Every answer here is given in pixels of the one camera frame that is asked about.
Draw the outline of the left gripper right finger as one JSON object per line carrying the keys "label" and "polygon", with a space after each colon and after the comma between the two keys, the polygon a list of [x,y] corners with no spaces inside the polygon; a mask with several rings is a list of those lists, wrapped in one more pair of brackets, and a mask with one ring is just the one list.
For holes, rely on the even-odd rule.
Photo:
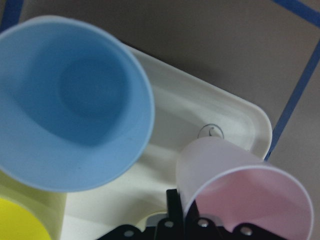
{"label": "left gripper right finger", "polygon": [[215,223],[206,217],[201,217],[194,201],[186,215],[187,240],[219,240],[220,234]]}

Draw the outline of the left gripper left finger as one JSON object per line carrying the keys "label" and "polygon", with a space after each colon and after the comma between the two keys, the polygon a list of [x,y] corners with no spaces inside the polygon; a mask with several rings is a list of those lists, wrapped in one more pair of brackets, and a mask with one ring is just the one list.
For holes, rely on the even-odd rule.
{"label": "left gripper left finger", "polygon": [[177,189],[168,189],[166,191],[167,201],[167,220],[166,229],[170,231],[171,240],[184,239],[184,214],[180,195]]}

